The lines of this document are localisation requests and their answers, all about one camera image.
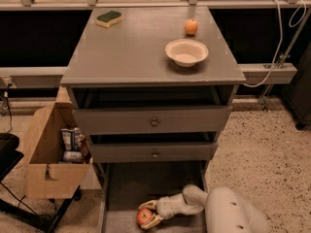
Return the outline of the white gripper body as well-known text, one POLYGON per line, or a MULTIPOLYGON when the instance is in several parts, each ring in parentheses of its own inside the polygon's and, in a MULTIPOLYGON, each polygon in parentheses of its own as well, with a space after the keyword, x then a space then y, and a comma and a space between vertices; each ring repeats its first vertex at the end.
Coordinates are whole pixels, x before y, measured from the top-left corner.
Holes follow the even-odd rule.
POLYGON ((178 214, 187 215, 190 212, 190 206, 186 203, 184 196, 179 193, 161 197, 156 202, 156 211, 163 219, 169 219, 178 214))

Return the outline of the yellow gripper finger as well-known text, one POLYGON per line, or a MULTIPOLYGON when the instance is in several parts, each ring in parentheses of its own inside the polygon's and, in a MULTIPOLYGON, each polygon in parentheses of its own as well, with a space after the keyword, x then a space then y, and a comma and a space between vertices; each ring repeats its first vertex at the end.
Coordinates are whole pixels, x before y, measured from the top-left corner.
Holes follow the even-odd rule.
POLYGON ((145 203, 142 203, 138 209, 141 210, 141 209, 148 209, 148 210, 153 210, 155 211, 156 210, 156 204, 157 204, 157 201, 156 200, 150 200, 150 201, 147 201, 145 203))
POLYGON ((151 229, 159 225, 163 221, 163 217, 156 214, 151 214, 150 216, 144 215, 142 217, 141 227, 143 229, 151 229))

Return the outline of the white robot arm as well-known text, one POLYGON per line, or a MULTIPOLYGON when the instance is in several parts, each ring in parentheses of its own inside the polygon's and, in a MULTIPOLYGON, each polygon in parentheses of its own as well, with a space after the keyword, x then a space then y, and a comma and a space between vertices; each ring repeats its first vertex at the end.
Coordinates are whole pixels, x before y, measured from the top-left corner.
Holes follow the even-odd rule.
POLYGON ((179 194, 141 204, 136 221, 147 230, 175 215, 191 216, 201 212, 205 212, 208 233, 269 233, 265 215, 224 186, 205 192, 188 184, 179 194))

